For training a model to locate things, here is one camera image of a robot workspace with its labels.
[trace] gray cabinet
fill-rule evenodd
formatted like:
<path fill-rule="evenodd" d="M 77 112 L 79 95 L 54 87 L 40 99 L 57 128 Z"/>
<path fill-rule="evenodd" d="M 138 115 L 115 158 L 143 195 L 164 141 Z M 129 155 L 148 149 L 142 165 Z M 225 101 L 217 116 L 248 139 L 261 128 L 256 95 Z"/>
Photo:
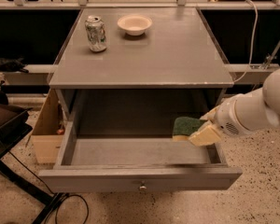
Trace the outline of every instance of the gray cabinet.
<path fill-rule="evenodd" d="M 117 28 L 121 15 L 154 24 L 139 37 Z M 101 15 L 108 48 L 91 53 L 83 27 Z M 194 8 L 85 8 L 50 86 L 68 116 L 52 170 L 53 191 L 227 189 L 242 173 L 219 144 L 173 142 L 174 121 L 216 105 L 232 80 Z"/>

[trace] terrazzo floor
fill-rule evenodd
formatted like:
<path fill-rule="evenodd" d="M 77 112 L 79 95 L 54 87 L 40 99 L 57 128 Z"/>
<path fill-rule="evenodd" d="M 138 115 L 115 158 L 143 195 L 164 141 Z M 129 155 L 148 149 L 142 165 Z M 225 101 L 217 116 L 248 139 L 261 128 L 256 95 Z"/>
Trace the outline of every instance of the terrazzo floor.
<path fill-rule="evenodd" d="M 35 124 L 39 111 L 30 112 Z M 33 144 L 26 136 L 13 149 L 33 172 L 51 168 L 37 164 Z M 90 208 L 90 224 L 280 224 L 280 130 L 263 130 L 247 137 L 225 137 L 221 142 L 229 166 L 243 174 L 224 191 L 166 193 L 81 193 Z M 6 154 L 3 161 L 17 174 L 47 191 L 42 183 Z M 0 224 L 32 223 L 44 205 L 0 176 Z M 77 197 L 65 201 L 58 223 L 83 223 L 84 203 Z M 48 223 L 55 223 L 52 215 Z"/>

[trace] countertop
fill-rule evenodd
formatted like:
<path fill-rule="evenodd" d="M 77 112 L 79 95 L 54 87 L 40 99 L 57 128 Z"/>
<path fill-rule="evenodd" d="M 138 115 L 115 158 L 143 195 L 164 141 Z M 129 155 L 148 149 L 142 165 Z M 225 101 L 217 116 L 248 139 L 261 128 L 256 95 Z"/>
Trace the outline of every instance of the countertop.
<path fill-rule="evenodd" d="M 140 36 L 117 26 L 127 14 L 149 16 Z M 89 49 L 84 21 L 102 17 L 107 50 Z M 196 8 L 84 8 L 50 86 L 53 89 L 227 88 L 233 85 Z"/>

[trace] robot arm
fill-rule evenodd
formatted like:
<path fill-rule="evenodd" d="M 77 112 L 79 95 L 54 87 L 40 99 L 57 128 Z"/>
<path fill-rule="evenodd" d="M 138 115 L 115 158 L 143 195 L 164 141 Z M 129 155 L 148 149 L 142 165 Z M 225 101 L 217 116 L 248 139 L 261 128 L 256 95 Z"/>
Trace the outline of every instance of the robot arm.
<path fill-rule="evenodd" d="M 196 146 L 211 145 L 222 133 L 237 137 L 280 128 L 280 69 L 267 77 L 262 88 L 225 100 L 201 119 L 207 122 L 189 137 Z"/>

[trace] white bowl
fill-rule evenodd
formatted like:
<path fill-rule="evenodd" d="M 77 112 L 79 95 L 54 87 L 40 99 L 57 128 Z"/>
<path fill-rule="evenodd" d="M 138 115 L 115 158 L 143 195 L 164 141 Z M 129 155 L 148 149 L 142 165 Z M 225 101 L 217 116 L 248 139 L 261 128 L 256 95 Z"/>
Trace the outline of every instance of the white bowl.
<path fill-rule="evenodd" d="M 127 15 L 118 21 L 118 26 L 128 35 L 141 35 L 151 24 L 152 20 L 143 15 Z"/>

